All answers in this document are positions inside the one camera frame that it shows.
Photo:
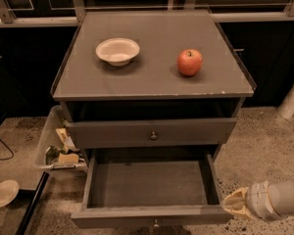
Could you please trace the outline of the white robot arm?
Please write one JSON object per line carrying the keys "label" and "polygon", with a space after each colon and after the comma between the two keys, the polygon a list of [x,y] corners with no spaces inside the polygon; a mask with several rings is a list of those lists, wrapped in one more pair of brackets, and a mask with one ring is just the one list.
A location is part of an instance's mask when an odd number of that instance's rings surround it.
{"label": "white robot arm", "polygon": [[[294,84],[277,112],[285,119],[294,115]],[[224,198],[222,207],[232,215],[265,222],[294,216],[294,178],[239,188]]]}

